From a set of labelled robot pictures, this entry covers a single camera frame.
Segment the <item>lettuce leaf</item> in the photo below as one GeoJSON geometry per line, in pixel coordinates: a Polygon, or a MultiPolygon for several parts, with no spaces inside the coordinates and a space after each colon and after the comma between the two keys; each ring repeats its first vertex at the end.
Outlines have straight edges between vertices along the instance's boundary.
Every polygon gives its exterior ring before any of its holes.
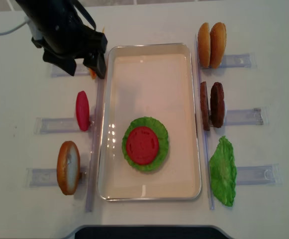
{"type": "Polygon", "coordinates": [[[210,185],[214,196],[224,205],[232,207],[236,195],[236,176],[234,148],[225,136],[209,161],[210,185]]]}
{"type": "Polygon", "coordinates": [[[153,171],[157,169],[166,158],[168,151],[169,151],[169,141],[168,141],[169,135],[168,131],[164,127],[164,125],[159,122],[157,119],[154,119],[152,117],[142,117],[135,119],[131,122],[129,128],[126,130],[123,139],[122,139],[122,152],[124,155],[124,158],[126,161],[134,168],[136,168],[139,171],[153,171]],[[153,132],[156,134],[158,141],[159,141],[159,151],[156,155],[153,162],[147,165],[139,165],[131,160],[129,157],[127,151],[126,151],[126,142],[128,140],[129,134],[131,131],[133,131],[135,128],[140,126],[146,126],[149,127],[153,132]]]}

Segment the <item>tomato slice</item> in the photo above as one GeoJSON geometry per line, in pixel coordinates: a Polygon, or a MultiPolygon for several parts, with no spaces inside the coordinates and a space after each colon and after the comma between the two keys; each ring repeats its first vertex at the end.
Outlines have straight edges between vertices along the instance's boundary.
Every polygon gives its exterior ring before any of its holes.
{"type": "Polygon", "coordinates": [[[87,131],[90,126],[89,102],[84,91],[80,91],[76,100],[76,117],[80,130],[87,131]]]}
{"type": "Polygon", "coordinates": [[[133,162],[139,165],[149,164],[158,154],[158,138],[149,127],[137,127],[129,134],[126,151],[133,162]]]}

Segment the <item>robotic arm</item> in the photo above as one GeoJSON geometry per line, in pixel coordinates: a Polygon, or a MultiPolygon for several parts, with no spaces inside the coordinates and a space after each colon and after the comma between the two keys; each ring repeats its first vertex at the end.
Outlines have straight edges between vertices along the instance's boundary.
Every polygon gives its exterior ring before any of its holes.
{"type": "Polygon", "coordinates": [[[16,0],[34,23],[38,34],[32,42],[44,48],[43,60],[52,63],[70,75],[76,71],[75,59],[83,58],[101,79],[105,77],[104,53],[107,39],[96,31],[96,23],[78,0],[16,0]],[[75,10],[94,28],[85,26],[75,10]]]}

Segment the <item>white table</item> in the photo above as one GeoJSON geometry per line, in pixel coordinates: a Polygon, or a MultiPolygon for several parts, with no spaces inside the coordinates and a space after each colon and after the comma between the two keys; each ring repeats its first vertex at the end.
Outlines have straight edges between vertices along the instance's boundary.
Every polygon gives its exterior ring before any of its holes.
{"type": "MultiPolygon", "coordinates": [[[[43,51],[34,47],[28,27],[23,27],[0,37],[0,238],[64,238],[84,225],[160,224],[213,226],[240,239],[289,239],[289,1],[225,0],[95,7],[88,11],[98,29],[105,26],[107,51],[117,45],[185,43],[192,52],[195,83],[195,34],[203,22],[210,26],[224,22],[226,52],[254,52],[257,62],[257,68],[252,69],[256,77],[241,77],[243,82],[234,84],[235,88],[226,87],[225,98],[235,108],[254,103],[267,106],[270,117],[266,128],[245,128],[249,147],[243,151],[238,139],[230,136],[236,164],[279,163],[283,184],[238,186],[233,208],[215,200],[215,210],[210,211],[200,142],[202,193],[194,201],[107,203],[96,197],[94,211],[86,213],[85,195],[65,197],[57,187],[26,188],[26,168],[55,168],[65,140],[76,142],[88,163],[87,133],[34,135],[33,128],[36,117],[73,117],[78,91],[85,90],[94,105],[96,83],[89,77],[50,79],[49,66],[42,61],[43,51]],[[234,104],[232,93],[243,98],[234,104]],[[261,137],[269,140],[263,143],[261,137]]],[[[22,22],[23,15],[0,13],[0,31],[22,22]]]]}

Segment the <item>cable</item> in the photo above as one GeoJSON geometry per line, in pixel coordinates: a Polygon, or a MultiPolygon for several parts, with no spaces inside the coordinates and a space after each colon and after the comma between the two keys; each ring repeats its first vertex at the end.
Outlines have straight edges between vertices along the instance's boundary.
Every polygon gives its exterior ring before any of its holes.
{"type": "Polygon", "coordinates": [[[26,23],[29,23],[30,22],[30,19],[27,19],[25,22],[23,22],[21,25],[18,25],[17,27],[9,30],[9,31],[5,31],[5,32],[0,32],[0,36],[4,36],[4,35],[8,35],[18,29],[20,29],[22,26],[24,26],[26,23]]]}

